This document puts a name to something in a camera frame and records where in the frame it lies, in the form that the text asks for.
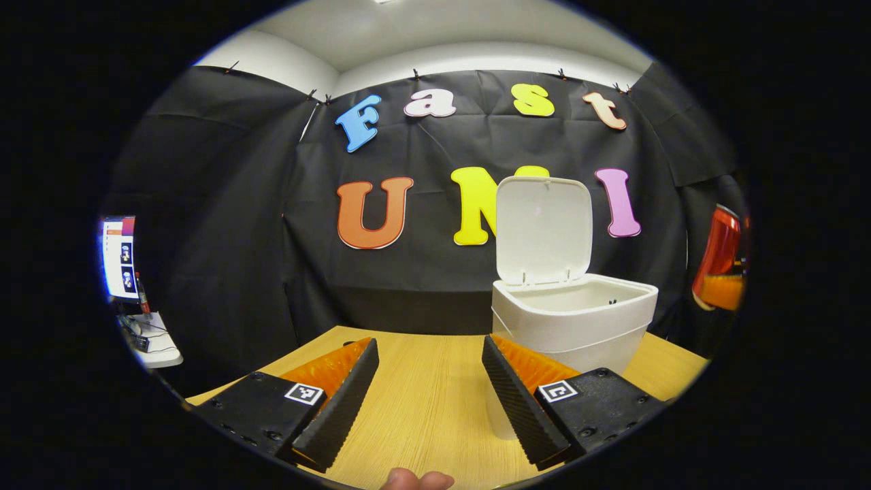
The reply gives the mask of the computer monitor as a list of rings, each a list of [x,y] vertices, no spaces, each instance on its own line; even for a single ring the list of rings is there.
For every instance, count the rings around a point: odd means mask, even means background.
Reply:
[[[99,220],[99,250],[107,295],[125,303],[139,301],[135,265],[135,217],[103,215]]]

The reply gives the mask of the white desktop garbage bin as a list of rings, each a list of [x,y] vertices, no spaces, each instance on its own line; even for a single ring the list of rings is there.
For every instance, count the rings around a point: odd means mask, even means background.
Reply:
[[[622,374],[656,286],[591,273],[592,198],[576,180],[511,176],[497,186],[493,332],[579,372]]]

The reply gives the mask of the red pop can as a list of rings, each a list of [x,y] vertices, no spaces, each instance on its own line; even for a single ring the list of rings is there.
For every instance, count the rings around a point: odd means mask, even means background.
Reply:
[[[691,285],[694,301],[700,306],[700,275],[745,275],[746,260],[738,256],[742,226],[738,215],[718,204],[712,213],[705,252]]]

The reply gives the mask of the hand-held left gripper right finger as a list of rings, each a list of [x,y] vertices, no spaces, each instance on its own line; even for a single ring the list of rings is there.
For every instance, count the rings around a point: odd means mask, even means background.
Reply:
[[[578,372],[497,335],[484,338],[482,364],[539,470],[612,446],[667,406],[606,367]]]

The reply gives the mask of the black backdrop cloth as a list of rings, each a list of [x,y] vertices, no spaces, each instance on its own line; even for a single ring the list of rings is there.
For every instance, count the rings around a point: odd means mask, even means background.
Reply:
[[[743,225],[749,207],[730,144],[658,64],[628,93],[468,69],[327,105],[195,66],[133,131],[103,213],[135,217],[135,267],[184,357],[167,378],[193,396],[337,325],[489,333],[483,208],[535,169],[590,190],[590,271],[656,286],[650,332],[712,356],[730,314],[691,283],[716,206]]]

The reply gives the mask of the white side table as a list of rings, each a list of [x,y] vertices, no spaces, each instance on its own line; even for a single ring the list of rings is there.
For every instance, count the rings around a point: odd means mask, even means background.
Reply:
[[[158,311],[118,314],[117,323],[127,346],[144,367],[168,368],[184,362]]]

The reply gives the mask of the wooden desktop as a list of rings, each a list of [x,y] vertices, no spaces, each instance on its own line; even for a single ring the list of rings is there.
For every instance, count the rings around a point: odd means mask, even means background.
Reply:
[[[444,472],[455,479],[455,490],[491,490],[540,474],[516,440],[491,430],[481,336],[337,326],[262,372],[283,375],[343,342],[367,337],[377,341],[379,367],[327,480],[376,490],[401,466],[417,474]]]

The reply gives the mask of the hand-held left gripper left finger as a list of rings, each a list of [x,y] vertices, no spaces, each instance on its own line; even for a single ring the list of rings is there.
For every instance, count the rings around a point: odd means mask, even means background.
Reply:
[[[376,338],[287,370],[262,368],[186,409],[267,458],[324,472],[335,463],[380,365]]]

